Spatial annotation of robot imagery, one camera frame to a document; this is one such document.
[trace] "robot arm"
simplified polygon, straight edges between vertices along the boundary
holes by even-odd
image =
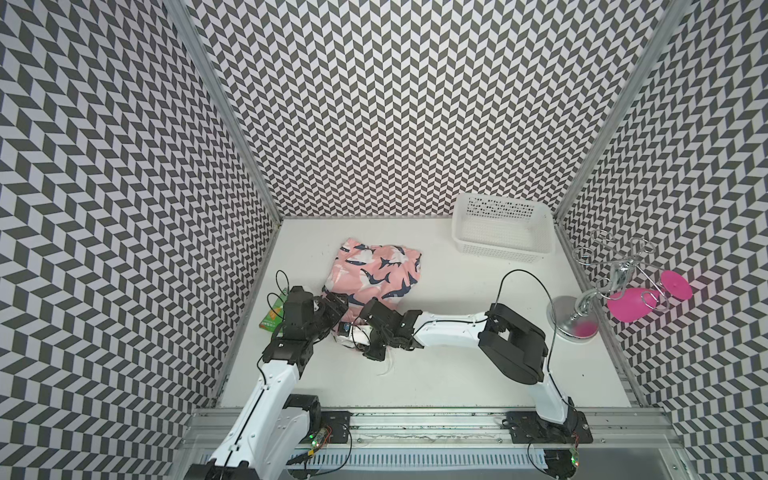
[[[473,315],[421,310],[400,315],[373,299],[363,307],[360,318],[373,327],[371,348],[365,353],[370,359],[384,360],[387,346],[407,350],[437,345],[480,347],[505,376],[529,386],[539,417],[556,425],[574,421],[573,409],[546,371],[544,332],[501,303]]]
[[[317,397],[291,392],[312,357],[313,344],[328,335],[346,310],[344,295],[328,293],[321,299],[300,286],[291,289],[284,303],[283,335],[276,336],[276,331],[263,352],[263,378],[210,461],[192,465],[185,480],[276,480],[280,476],[296,445],[321,428]],[[360,317],[372,326],[366,357],[384,360],[387,346],[407,350],[479,347],[505,376],[529,386],[541,419],[564,432],[575,428],[576,411],[564,402],[545,372],[544,332],[508,307],[495,303],[487,312],[474,315],[421,310],[400,315],[373,299]]]
[[[313,354],[347,310],[346,295],[313,297],[291,289],[283,304],[283,336],[273,334],[263,352],[263,376],[227,437],[205,465],[192,465],[184,480],[276,480],[296,445],[320,429],[317,396],[291,392]]]

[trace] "pink plastic cup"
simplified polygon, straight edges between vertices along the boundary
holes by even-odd
[[[661,272],[661,285],[678,300],[689,300],[694,296],[694,289],[690,288],[688,280],[672,270]]]
[[[658,292],[653,290],[647,288],[628,288],[627,291],[624,292],[624,296],[618,298],[620,295],[621,292],[616,292],[611,295],[611,299],[615,300],[607,300],[606,302],[608,309],[613,316],[616,317],[616,320],[620,322],[634,322],[635,320],[639,320],[646,316],[651,310],[656,308],[656,297],[658,296]]]

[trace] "pink shark print cloth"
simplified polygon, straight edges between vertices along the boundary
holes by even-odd
[[[357,317],[373,297],[394,309],[421,276],[422,254],[396,245],[364,245],[350,238],[339,248],[323,292],[346,293],[349,310],[342,322],[364,323]]]

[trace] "green snack package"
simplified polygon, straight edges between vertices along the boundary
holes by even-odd
[[[280,292],[280,296],[272,304],[272,309],[266,312],[264,319],[259,323],[259,327],[269,332],[274,332],[275,329],[283,322],[283,319],[279,317],[283,315],[283,303],[288,296],[288,289],[284,288]]]

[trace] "chevron patterned wall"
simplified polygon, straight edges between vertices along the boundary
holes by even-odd
[[[768,478],[767,48],[762,0],[694,2],[567,218],[576,245],[652,239],[694,285],[614,328],[704,478]]]
[[[160,478],[271,224],[159,0],[0,18],[0,478]]]
[[[188,5],[278,207],[316,216],[556,207],[667,2]]]

